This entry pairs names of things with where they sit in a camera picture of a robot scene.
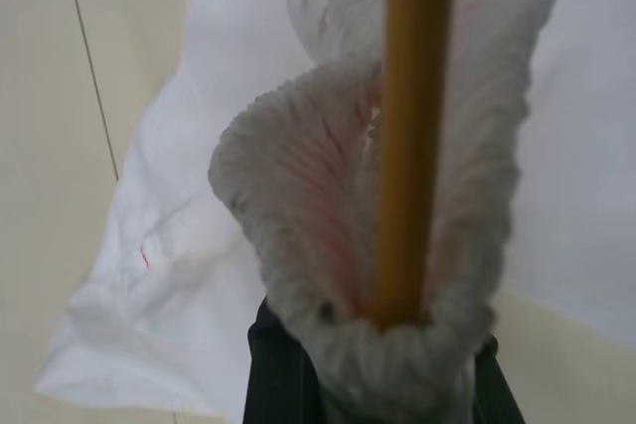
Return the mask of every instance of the mop strands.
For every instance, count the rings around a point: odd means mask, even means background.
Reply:
[[[270,309],[311,357],[328,422],[471,422],[473,356],[494,320],[488,302],[510,233],[530,56],[552,1],[470,0],[465,9],[459,0],[442,109],[444,55],[428,64],[409,57],[392,20],[409,14],[389,0],[384,64],[370,49],[318,67],[257,98],[222,136],[210,183],[254,246]],[[425,22],[425,9],[448,8],[424,4],[402,28]],[[425,32],[443,41],[445,22]],[[412,45],[435,51],[426,40]],[[419,79],[437,91],[418,88]],[[408,124],[422,116],[388,110],[418,106],[439,107],[428,115],[439,124]],[[395,146],[400,128],[410,146]],[[413,146],[417,134],[433,135],[428,154],[413,154],[426,144]],[[418,187],[388,186],[407,178]],[[398,213],[389,213],[392,201]],[[409,263],[387,256],[391,227],[419,231],[424,246],[411,237],[411,251],[399,254]],[[383,292],[391,276],[395,287]]]

